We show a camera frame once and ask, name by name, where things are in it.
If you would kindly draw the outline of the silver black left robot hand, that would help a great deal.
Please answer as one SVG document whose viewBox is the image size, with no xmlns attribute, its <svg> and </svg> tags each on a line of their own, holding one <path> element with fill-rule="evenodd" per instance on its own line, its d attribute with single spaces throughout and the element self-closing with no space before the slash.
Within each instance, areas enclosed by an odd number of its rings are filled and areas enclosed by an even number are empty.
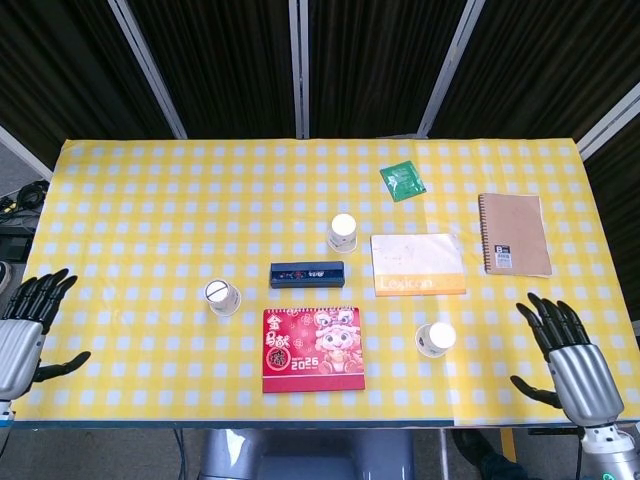
<svg viewBox="0 0 640 480">
<path fill-rule="evenodd" d="M 41 352 L 60 304 L 77 277 L 63 268 L 24 281 L 1 315 L 1 400 L 14 401 L 34 383 L 68 375 L 90 358 L 83 351 L 73 359 L 43 366 Z"/>
</svg>

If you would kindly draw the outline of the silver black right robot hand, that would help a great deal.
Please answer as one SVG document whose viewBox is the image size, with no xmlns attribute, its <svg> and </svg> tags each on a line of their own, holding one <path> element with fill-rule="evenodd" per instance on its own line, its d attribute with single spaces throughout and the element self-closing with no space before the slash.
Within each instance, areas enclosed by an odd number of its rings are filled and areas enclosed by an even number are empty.
<svg viewBox="0 0 640 480">
<path fill-rule="evenodd" d="M 517 375 L 511 383 L 531 400 L 561 409 L 581 428 L 596 428 L 617 421 L 624 403 L 597 345 L 591 342 L 575 310 L 563 301 L 552 302 L 533 292 L 531 303 L 516 305 L 543 355 L 554 389 L 529 385 Z"/>
</svg>

